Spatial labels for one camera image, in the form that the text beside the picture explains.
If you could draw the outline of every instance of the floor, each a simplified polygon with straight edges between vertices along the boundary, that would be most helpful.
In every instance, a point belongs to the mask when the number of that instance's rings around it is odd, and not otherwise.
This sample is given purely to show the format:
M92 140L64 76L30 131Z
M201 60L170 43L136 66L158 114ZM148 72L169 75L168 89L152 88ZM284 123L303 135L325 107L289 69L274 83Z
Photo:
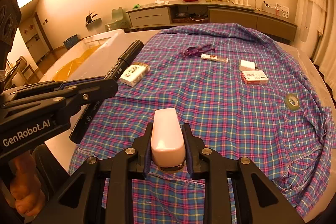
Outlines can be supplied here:
M51 51L49 54L44 56L41 61L37 63L39 70L37 71L38 79L33 76L29 78L29 84L37 83L40 78L47 72L47 70L55 64L55 62L67 52L66 47L59 47Z

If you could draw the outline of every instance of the black marker pen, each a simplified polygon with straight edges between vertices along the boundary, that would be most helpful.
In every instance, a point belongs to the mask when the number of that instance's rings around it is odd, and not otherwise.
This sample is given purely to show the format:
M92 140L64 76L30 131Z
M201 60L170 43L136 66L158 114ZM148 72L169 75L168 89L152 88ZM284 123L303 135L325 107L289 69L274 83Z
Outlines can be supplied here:
M136 40L129 46L129 48L119 57L115 66L107 73L105 79L113 78L115 81L121 77L124 71L131 65L134 59L143 48L143 43L140 40ZM70 140L76 144L80 144L87 129L90 126L91 121L98 112L99 107L103 101L97 101L95 103L86 106L84 112L77 121L72 133L70 134Z

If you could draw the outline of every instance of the green object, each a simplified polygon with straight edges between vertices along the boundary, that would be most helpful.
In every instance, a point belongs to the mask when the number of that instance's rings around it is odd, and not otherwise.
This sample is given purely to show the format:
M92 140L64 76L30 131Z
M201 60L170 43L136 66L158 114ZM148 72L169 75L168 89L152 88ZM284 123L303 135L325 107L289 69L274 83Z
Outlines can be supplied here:
M298 97L292 93L286 95L285 104L290 110L298 110L300 108Z
M123 8L119 7L118 10L112 10L112 21L108 24L105 24L105 30L107 32L118 30L118 29L127 29L129 28L128 20L126 19Z

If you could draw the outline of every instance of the plaid shirt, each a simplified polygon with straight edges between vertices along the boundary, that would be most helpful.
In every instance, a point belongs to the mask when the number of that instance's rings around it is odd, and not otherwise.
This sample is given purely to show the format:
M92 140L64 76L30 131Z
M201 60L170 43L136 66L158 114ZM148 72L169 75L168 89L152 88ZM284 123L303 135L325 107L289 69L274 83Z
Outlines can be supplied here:
M228 64L178 55L209 43ZM269 83L245 85L240 59L254 61ZM155 110L174 107L180 125L189 123L207 147L227 158L251 158L302 217L316 204L335 147L331 109L322 107L298 63L276 42L237 24L176 27L155 35L137 61L149 64L150 73L134 88L119 84L117 95L105 100L75 150L71 174L89 156L105 159L130 147ZM298 96L299 110L285 105L288 93ZM230 195L234 223L232 187ZM147 180L133 181L135 223L202 223L203 206L204 184L192 181L186 168L165 174L152 164Z

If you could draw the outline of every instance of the blue basket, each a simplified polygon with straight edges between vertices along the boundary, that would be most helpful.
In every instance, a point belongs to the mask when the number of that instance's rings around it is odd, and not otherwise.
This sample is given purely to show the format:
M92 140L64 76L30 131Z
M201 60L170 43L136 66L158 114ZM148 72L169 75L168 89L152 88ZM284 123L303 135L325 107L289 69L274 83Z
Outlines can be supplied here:
M79 39L78 36L75 34L72 37L69 37L67 40L63 42L67 50L70 50L74 45L78 43Z

